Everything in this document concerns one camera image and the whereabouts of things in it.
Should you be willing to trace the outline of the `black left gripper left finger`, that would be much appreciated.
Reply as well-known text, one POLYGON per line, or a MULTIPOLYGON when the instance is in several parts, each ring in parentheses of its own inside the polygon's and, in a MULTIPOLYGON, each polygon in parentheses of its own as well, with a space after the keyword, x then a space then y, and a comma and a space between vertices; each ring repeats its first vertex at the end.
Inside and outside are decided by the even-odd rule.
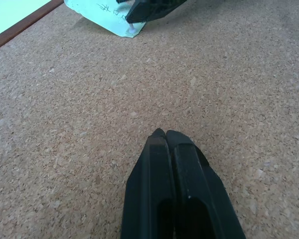
POLYGON ((148 138, 126 183, 121 238, 171 239, 174 180, 165 132, 148 138))

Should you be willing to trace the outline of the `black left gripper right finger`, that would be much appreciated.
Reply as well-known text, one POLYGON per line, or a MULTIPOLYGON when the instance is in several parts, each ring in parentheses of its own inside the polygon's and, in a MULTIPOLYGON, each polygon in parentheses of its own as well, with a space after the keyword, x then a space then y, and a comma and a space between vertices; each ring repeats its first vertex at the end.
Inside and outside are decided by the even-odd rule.
POLYGON ((178 239, 244 239, 246 236, 219 176, 185 134, 166 133, 175 182, 178 239))

